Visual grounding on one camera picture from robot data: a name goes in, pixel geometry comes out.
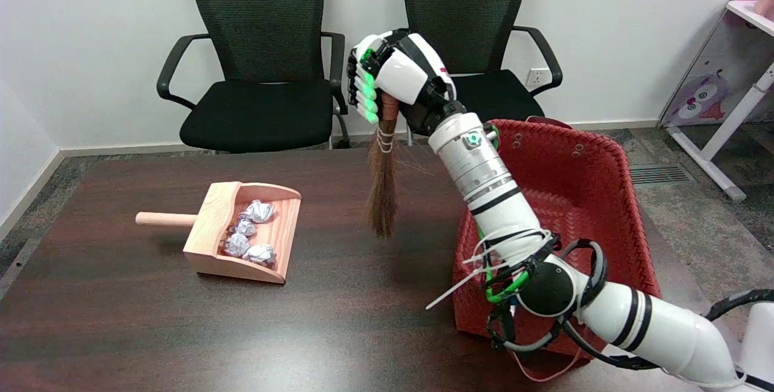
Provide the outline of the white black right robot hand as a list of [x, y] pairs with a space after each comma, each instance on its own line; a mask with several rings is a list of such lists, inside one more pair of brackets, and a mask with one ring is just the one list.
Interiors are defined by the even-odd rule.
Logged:
[[436, 50], [418, 33], [371, 34], [348, 56], [348, 103], [371, 124], [387, 118], [383, 95], [398, 100], [412, 132], [430, 136], [448, 117], [466, 113]]

